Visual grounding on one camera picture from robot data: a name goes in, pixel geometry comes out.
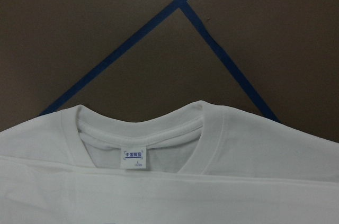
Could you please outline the white long-sleeve printed shirt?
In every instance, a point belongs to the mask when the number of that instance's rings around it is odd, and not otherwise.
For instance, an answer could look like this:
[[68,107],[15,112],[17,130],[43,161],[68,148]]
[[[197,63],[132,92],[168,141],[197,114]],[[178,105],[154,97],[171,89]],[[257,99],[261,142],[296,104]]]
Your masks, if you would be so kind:
[[1,132],[1,223],[338,223],[338,144],[204,101],[78,105]]

